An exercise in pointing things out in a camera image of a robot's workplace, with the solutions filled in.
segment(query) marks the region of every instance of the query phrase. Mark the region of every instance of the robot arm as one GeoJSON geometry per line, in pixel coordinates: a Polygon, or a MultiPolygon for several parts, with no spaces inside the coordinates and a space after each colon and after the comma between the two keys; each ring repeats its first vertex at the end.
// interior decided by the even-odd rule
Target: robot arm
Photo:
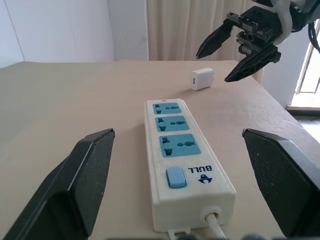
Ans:
{"type": "Polygon", "coordinates": [[[239,81],[250,76],[270,62],[277,63],[281,53],[276,45],[291,33],[309,24],[309,38],[320,52],[314,21],[320,18],[320,0],[252,0],[256,6],[241,15],[229,12],[223,24],[201,44],[196,58],[213,54],[231,36],[234,26],[242,29],[236,41],[239,52],[246,57],[225,78],[226,82],[239,81]]]}

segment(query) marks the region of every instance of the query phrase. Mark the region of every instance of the power cord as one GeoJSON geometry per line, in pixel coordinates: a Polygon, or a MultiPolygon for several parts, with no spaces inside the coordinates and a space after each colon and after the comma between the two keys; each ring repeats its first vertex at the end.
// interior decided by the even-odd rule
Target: power cord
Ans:
{"type": "Polygon", "coordinates": [[[309,39],[310,42],[312,44],[312,46],[318,50],[319,54],[320,54],[320,46],[317,40],[317,34],[316,34],[316,28],[315,28],[315,23],[309,23],[308,25],[308,35],[309,35],[309,39]]]}
{"type": "Polygon", "coordinates": [[[216,239],[227,239],[224,232],[221,230],[219,223],[217,221],[216,215],[214,213],[210,213],[205,217],[205,220],[208,223],[209,228],[214,234],[214,238],[216,239]]]}

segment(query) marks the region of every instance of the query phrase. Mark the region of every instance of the white wall charger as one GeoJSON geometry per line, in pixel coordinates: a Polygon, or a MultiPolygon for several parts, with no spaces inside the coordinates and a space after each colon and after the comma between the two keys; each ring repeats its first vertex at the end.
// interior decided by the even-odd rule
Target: white wall charger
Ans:
{"type": "Polygon", "coordinates": [[[200,90],[211,87],[214,81],[214,70],[203,68],[192,72],[192,89],[200,90]]]}
{"type": "Polygon", "coordinates": [[[236,190],[187,105],[151,100],[144,114],[154,229],[175,239],[209,226],[222,238],[218,224],[230,220],[236,190]]]}

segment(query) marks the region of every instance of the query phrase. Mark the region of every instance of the floor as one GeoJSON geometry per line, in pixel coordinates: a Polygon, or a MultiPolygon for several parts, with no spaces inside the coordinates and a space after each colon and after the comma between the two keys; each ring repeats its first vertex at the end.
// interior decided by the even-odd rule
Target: floor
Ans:
{"type": "Polygon", "coordinates": [[[294,118],[320,143],[320,116],[294,116],[294,118]]]}

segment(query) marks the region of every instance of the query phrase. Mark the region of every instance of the blue outlet socket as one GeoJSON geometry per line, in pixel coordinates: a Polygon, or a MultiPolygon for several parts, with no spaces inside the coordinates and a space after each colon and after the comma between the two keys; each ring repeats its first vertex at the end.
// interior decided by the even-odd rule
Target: blue outlet socket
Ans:
{"type": "Polygon", "coordinates": [[[192,134],[159,137],[162,156],[165,158],[200,154],[201,151],[192,134]]]}
{"type": "Polygon", "coordinates": [[[176,102],[153,104],[155,114],[179,114],[181,109],[176,102]]]}
{"type": "Polygon", "coordinates": [[[156,117],[155,122],[158,132],[189,130],[189,126],[184,116],[156,117]]]}

